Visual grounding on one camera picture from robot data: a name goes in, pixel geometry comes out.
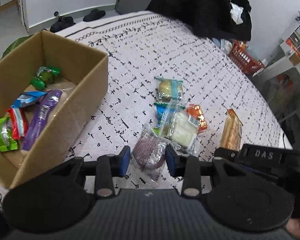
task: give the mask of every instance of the shoe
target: shoe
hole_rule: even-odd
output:
[[[65,28],[71,27],[73,25],[75,25],[75,23],[73,22],[73,18],[71,16],[69,17],[60,16],[58,21],[55,22],[53,25],[51,25],[50,31],[52,33],[56,33]]]
[[[84,22],[91,22],[91,21],[95,21],[98,20],[100,18],[102,18],[103,16],[106,15],[105,11],[99,11],[98,9],[93,9],[91,11],[91,13],[87,14],[84,18],[83,21]]]

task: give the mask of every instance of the white patterned bedsheet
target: white patterned bedsheet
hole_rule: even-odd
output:
[[[212,41],[194,36],[182,22],[141,12],[82,22],[58,34],[109,55],[108,93],[65,160],[96,160],[118,154],[124,145],[133,149],[142,125],[156,124],[154,76],[160,74],[183,80],[186,102],[200,104],[205,112],[210,130],[198,141],[200,159],[209,161],[218,148],[228,108],[243,123],[242,143],[278,147],[282,130],[259,91]],[[180,190],[182,179],[172,178],[165,166],[157,184],[148,183],[130,165],[127,175],[114,179],[114,184],[117,189]],[[93,177],[85,187],[93,192]],[[209,188],[209,178],[203,177],[202,190]],[[5,193],[0,187],[0,206]]]

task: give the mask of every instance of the lime green wrapper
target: lime green wrapper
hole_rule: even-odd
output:
[[[37,90],[44,90],[47,85],[54,83],[55,77],[59,74],[59,68],[41,66],[35,76],[31,79],[31,85]]]
[[[7,152],[18,149],[18,142],[12,139],[11,127],[8,127],[7,121],[8,118],[0,119],[0,152]],[[5,142],[4,138],[2,137],[2,134],[5,134],[5,140],[8,140],[8,142]]]

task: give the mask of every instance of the gray wall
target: gray wall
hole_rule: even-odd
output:
[[[252,7],[252,38],[249,46],[259,58],[268,57],[284,31],[293,23],[300,0],[249,0]]]

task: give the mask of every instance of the human hand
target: human hand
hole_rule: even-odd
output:
[[[300,219],[289,219],[286,228],[293,236],[300,239]]]

